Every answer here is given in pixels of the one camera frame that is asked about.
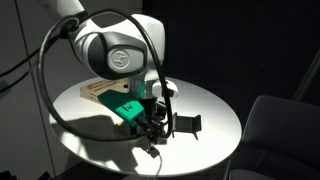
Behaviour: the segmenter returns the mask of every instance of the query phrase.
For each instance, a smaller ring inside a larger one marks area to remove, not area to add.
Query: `black clamp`
[[[184,132],[192,133],[194,137],[198,140],[197,132],[201,131],[201,115],[196,117],[186,117],[178,116],[177,113],[173,115],[173,129],[172,136],[174,137],[174,132]]]

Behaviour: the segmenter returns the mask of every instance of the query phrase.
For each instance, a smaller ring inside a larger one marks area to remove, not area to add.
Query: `green object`
[[[120,116],[131,127],[136,126],[137,116],[145,117],[145,111],[138,99],[131,94],[107,90],[98,96],[101,104]]]

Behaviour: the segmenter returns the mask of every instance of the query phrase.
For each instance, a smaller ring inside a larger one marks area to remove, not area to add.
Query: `black chair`
[[[229,180],[320,179],[320,107],[258,97],[231,159]]]

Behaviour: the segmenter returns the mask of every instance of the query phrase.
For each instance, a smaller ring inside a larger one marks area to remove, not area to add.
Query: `round white table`
[[[179,116],[201,115],[202,130],[196,140],[191,133],[175,132],[165,145],[155,145],[160,155],[152,158],[143,148],[146,138],[121,142],[95,142],[66,132],[49,117],[59,140],[83,160],[127,175],[143,177],[181,176],[206,170],[226,159],[238,146],[241,125],[235,112],[219,97],[196,85],[173,79],[179,95],[171,98],[172,112]],[[122,121],[106,107],[80,97],[80,87],[101,80],[90,79],[64,91],[54,106],[60,116],[79,130],[116,137],[114,124]]]

